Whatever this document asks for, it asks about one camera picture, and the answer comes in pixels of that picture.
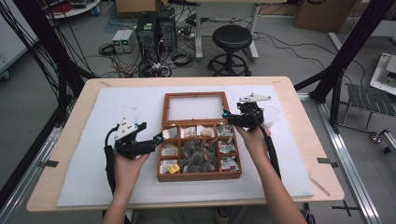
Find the black stool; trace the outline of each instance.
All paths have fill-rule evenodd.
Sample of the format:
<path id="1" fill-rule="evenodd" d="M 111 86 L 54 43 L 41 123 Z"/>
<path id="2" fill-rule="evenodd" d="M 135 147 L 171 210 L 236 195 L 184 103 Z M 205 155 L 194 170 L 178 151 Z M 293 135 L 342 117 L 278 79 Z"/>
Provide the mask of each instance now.
<path id="1" fill-rule="evenodd" d="M 217 75 L 239 77 L 242 74 L 250 77 L 251 72 L 248 70 L 247 63 L 241 57 L 233 55 L 233 53 L 247 48 L 252 41 L 253 37 L 246 28 L 237 25 L 221 26 L 213 33 L 213 42 L 227 53 L 220 54 L 210 60 L 207 68 L 215 72 L 214 77 Z M 220 57 L 226 57 L 225 63 L 218 60 Z M 233 59 L 238 59 L 240 63 L 236 63 Z"/>

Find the floor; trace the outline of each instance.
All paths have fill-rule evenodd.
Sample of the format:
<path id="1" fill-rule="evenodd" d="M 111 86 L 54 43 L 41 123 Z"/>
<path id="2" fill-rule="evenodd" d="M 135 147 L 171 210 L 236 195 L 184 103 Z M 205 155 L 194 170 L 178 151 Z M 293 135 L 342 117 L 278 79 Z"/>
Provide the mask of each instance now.
<path id="1" fill-rule="evenodd" d="M 98 48 L 109 43 L 117 29 L 120 28 L 108 22 L 109 19 L 117 18 L 115 7 L 104 2 L 102 10 L 102 15 L 98 17 L 85 13 L 69 20 L 61 20 L 60 27 L 65 36 L 76 47 L 71 34 L 72 29 L 86 57 L 98 55 Z M 134 26 L 130 20 L 115 19 L 111 22 L 123 26 Z M 218 26 L 219 24 L 213 22 L 203 23 L 205 28 L 203 35 L 211 35 Z M 351 22 L 347 21 L 342 32 L 338 34 L 339 37 L 346 38 L 351 27 Z M 322 66 L 327 67 L 334 57 L 330 52 L 313 45 L 292 46 L 291 48 L 300 57 L 317 59 L 323 65 L 315 60 L 301 59 L 290 49 L 279 49 L 286 45 L 278 42 L 275 38 L 288 44 L 315 44 L 331 52 L 336 52 L 327 34 L 294 28 L 291 17 L 259 17 L 256 30 L 266 34 L 261 34 L 262 37 L 267 37 L 256 41 L 258 52 L 261 55 L 260 59 L 255 62 L 247 60 L 253 76 L 287 76 L 293 84 L 297 84 L 322 71 Z M 178 43 L 181 47 L 184 46 L 181 40 Z M 210 37 L 204 38 L 204 46 L 204 58 L 201 61 L 194 62 L 191 67 L 174 70 L 172 77 L 211 77 L 212 72 L 206 68 L 207 62 L 219 54 L 221 49 L 216 48 Z M 379 59 L 378 55 L 382 52 L 396 54 L 396 48 L 387 38 L 371 37 L 355 59 L 364 67 L 364 73 L 357 63 L 352 63 L 346 70 L 347 78 L 344 78 L 343 81 L 347 83 L 350 79 L 355 84 L 361 83 L 363 86 L 368 86 Z M 125 63 L 130 63 L 134 61 L 135 54 L 122 55 L 120 58 Z M 109 66 L 109 59 L 87 57 L 87 62 L 97 75 L 106 77 L 108 76 L 106 73 L 114 70 Z M 19 58 L 9 68 L 9 73 L 11 74 L 10 80 L 0 82 L 1 187 L 4 186 L 29 146 L 32 145 L 57 104 L 50 85 L 29 54 L 24 54 Z M 313 84 L 300 92 L 310 92 L 315 87 L 316 85 Z M 342 90 L 341 98 L 344 101 L 347 100 L 345 88 Z M 330 100 L 331 95 L 329 94 L 327 98 L 329 108 Z M 303 101 L 303 105 L 328 157 L 331 161 L 338 161 L 332 147 L 332 140 L 324 128 L 316 104 L 312 101 Z M 344 108 L 340 106 L 340 116 L 343 115 L 343 112 Z M 366 118 L 367 113 L 351 110 L 348 122 L 362 127 Z M 396 135 L 394 130 L 396 119 L 374 115 L 371 129 L 381 132 L 386 128 L 390 128 L 393 135 Z M 346 128 L 340 128 L 340 132 L 382 223 L 394 223 L 396 220 L 394 212 L 396 207 L 394 191 L 396 189 L 396 158 L 394 158 L 394 153 L 384 154 L 382 152 L 384 145 L 371 143 L 367 133 Z M 365 218 L 342 168 L 334 168 L 334 171 L 343 186 L 346 197 L 343 202 L 311 203 L 311 211 L 315 215 L 317 223 L 365 223 Z M 26 200 L 13 214 L 9 223 L 99 223 L 101 220 L 102 214 L 97 211 L 30 213 L 25 208 Z M 196 216 L 196 213 L 192 212 L 191 217 L 193 216 Z M 213 223 L 212 208 L 204 210 L 200 216 L 203 219 L 192 223 Z"/>

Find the person's hand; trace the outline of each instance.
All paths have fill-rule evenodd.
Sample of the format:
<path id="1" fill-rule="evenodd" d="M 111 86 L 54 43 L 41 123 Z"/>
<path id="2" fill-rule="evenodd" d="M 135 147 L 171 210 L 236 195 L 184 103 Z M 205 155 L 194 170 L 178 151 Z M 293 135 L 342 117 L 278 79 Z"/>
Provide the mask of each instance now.
<path id="1" fill-rule="evenodd" d="M 262 134 L 262 130 L 257 127 L 255 130 L 245 130 L 242 127 L 235 126 L 235 129 L 241 134 L 244 139 L 245 146 L 247 147 L 247 151 L 250 154 L 251 159 L 253 161 L 259 160 L 262 158 L 268 159 L 267 154 L 267 145 L 265 145 L 264 135 Z M 271 132 L 265 129 L 268 136 L 271 135 Z"/>
<path id="2" fill-rule="evenodd" d="M 116 192 L 118 196 L 131 197 L 134 185 L 140 174 L 143 163 L 149 158 L 149 154 L 140 156 L 135 160 L 129 160 L 117 154 L 115 157 L 114 173 L 116 178 Z"/>

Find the chair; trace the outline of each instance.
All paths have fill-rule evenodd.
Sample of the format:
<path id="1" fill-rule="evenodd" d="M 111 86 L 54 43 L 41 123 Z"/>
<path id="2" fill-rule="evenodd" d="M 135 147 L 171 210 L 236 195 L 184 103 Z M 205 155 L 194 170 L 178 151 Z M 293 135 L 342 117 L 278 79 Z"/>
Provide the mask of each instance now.
<path id="1" fill-rule="evenodd" d="M 250 77 L 251 72 L 248 70 L 247 63 L 239 56 L 234 55 L 241 49 L 250 46 L 253 37 L 250 31 L 246 28 L 237 25 L 221 26 L 213 33 L 213 42 L 226 51 L 225 54 L 220 54 L 209 61 L 207 68 L 215 72 L 217 75 L 223 77 L 239 77 L 242 74 Z M 238 59 L 240 63 L 236 63 L 233 59 Z"/>
<path id="2" fill-rule="evenodd" d="M 343 123 L 340 126 L 373 133 L 368 130 L 370 120 L 373 113 L 395 117 L 395 110 L 393 109 L 388 93 L 379 89 L 372 89 L 363 86 L 357 86 L 353 84 L 347 85 L 347 93 L 349 95 L 349 101 L 346 104 L 346 113 L 344 115 Z M 345 125 L 347 119 L 347 112 L 350 107 L 366 110 L 370 112 L 369 118 L 367 119 L 365 129 L 351 127 Z"/>

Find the wooden box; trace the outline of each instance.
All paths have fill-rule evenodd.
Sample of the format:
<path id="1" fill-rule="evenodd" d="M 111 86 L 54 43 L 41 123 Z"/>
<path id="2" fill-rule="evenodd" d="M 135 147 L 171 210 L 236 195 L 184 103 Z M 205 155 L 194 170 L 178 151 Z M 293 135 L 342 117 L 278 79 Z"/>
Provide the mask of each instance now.
<path id="1" fill-rule="evenodd" d="M 164 141 L 158 150 L 157 163 L 160 182 L 236 179 L 241 176 L 235 129 L 221 117 L 223 109 L 230 111 L 223 91 L 165 94 Z M 171 174 L 168 168 L 175 162 L 179 170 Z"/>

